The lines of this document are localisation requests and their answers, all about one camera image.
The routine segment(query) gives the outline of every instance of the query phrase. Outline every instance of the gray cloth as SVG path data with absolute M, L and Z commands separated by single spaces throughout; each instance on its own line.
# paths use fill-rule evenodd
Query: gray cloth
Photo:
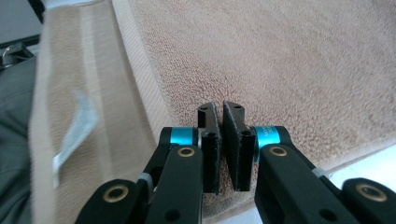
M 0 74 L 0 222 L 30 223 L 28 123 L 35 59 Z

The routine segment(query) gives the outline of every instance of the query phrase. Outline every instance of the blue joint ring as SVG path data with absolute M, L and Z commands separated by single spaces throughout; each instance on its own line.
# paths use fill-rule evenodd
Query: blue joint ring
M 256 162 L 260 161 L 260 151 L 269 144 L 279 144 L 280 136 L 275 126 L 254 126 L 257 134 L 258 156 Z
M 174 127 L 171 132 L 171 144 L 192 145 L 192 127 Z

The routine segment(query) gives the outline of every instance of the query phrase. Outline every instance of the towel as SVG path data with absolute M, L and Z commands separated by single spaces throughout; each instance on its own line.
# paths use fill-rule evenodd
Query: towel
M 136 181 L 146 166 L 155 142 L 126 59 L 109 1 L 45 13 L 29 128 L 34 223 L 74 223 L 102 184 Z
M 46 12 L 29 138 L 35 223 L 73 223 L 92 193 L 136 180 L 164 126 L 196 126 L 196 107 L 246 108 L 282 125 L 334 170 L 396 143 L 396 9 L 390 1 L 94 1 Z M 53 158 L 84 95 L 97 121 L 53 188 Z M 206 222 L 247 209 L 225 160 Z
M 113 5 L 155 139 L 165 123 L 195 125 L 202 103 L 216 102 L 221 114 L 227 100 L 246 108 L 248 125 L 285 126 L 297 148 L 325 170 L 396 143 L 392 1 Z M 224 163 L 221 173 L 220 195 L 205 195 L 204 217 L 254 194 L 233 192 Z M 254 173 L 253 189 L 257 167 Z

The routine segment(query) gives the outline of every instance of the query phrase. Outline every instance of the folded towel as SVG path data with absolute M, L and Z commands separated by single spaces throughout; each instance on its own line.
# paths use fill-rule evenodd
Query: folded towel
M 34 223 L 74 223 L 99 186 L 143 171 L 156 145 L 126 59 L 109 1 L 46 12 L 29 129 Z M 67 134 L 78 125 L 88 136 Z M 55 189 L 53 159 L 77 141 Z
M 392 1 L 113 5 L 157 140 L 164 124 L 192 126 L 198 105 L 228 100 L 247 109 L 249 125 L 286 126 L 326 170 L 396 143 Z M 253 194 L 233 192 L 224 164 L 222 174 L 219 197 L 205 196 L 205 217 Z

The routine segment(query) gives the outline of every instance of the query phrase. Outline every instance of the brass screw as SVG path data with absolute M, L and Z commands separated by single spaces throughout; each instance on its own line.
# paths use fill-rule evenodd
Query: brass screw
M 375 202 L 382 203 L 388 199 L 387 195 L 382 190 L 368 184 L 358 184 L 356 190 L 364 198 Z
M 276 156 L 286 156 L 288 151 L 283 147 L 270 147 L 270 152 Z
M 111 192 L 113 192 L 114 190 L 121 190 L 121 194 L 117 195 L 117 196 L 111 196 Z M 105 194 L 103 195 L 103 199 L 105 200 L 105 202 L 107 203 L 116 203 L 121 201 L 122 199 L 124 199 L 127 195 L 128 195 L 128 188 L 125 185 L 116 185 L 113 186 L 111 188 L 109 188 L 108 190 L 106 190 Z
M 194 149 L 190 147 L 183 147 L 177 151 L 177 154 L 181 157 L 191 157 L 194 153 Z

